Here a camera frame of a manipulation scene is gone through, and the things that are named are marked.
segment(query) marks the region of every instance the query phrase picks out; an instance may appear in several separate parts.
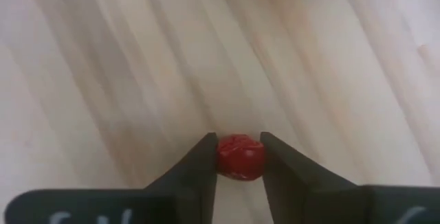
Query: wooden surface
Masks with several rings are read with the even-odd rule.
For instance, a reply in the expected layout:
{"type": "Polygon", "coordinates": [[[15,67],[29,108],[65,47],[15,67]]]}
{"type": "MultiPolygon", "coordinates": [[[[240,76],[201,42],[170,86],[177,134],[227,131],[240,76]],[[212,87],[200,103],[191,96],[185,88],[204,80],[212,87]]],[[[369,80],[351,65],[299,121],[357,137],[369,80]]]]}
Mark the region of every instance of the wooden surface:
{"type": "MultiPolygon", "coordinates": [[[[140,188],[208,131],[356,183],[440,186],[439,0],[0,0],[0,208],[140,188]]],[[[214,223],[270,223],[219,178],[214,223]]]]}

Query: black plastic tool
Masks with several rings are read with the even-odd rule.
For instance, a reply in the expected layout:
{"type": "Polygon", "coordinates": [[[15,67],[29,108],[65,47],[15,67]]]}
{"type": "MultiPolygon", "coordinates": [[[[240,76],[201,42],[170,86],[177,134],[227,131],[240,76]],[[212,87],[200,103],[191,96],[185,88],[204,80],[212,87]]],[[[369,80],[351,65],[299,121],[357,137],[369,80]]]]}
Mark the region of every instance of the black plastic tool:
{"type": "MultiPolygon", "coordinates": [[[[13,200],[6,224],[212,222],[217,136],[207,134],[143,190],[38,190],[13,200]]],[[[357,186],[270,133],[263,180],[275,224],[440,223],[440,188],[357,186]]]]}

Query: small red object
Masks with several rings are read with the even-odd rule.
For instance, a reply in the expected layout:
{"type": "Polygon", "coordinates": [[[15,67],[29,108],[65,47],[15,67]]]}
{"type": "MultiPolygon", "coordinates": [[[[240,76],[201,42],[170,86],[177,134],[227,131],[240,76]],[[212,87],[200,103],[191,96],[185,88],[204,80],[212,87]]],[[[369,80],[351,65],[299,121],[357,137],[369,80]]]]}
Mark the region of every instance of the small red object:
{"type": "Polygon", "coordinates": [[[247,135],[230,135],[217,145],[217,172],[231,179],[251,181],[263,175],[265,149],[247,135]]]}

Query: wood grain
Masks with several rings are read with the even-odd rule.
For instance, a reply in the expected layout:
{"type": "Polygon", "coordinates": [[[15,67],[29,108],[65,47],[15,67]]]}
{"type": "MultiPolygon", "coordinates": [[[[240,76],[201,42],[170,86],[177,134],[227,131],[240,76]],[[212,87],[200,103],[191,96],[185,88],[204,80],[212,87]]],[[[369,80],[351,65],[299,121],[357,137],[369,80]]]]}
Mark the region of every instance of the wood grain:
{"type": "MultiPolygon", "coordinates": [[[[140,188],[208,131],[356,183],[440,184],[438,0],[0,0],[0,207],[140,188]]],[[[220,177],[214,223],[271,223],[220,177]]]]}

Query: red ball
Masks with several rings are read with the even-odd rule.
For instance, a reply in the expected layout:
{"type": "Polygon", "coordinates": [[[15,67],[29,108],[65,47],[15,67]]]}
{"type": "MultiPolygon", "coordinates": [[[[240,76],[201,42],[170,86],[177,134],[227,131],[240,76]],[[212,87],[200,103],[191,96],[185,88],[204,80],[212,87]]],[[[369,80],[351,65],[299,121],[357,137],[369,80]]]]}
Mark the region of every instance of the red ball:
{"type": "Polygon", "coordinates": [[[251,181],[264,172],[265,149],[247,135],[230,135],[217,146],[217,172],[231,179],[251,181]]]}

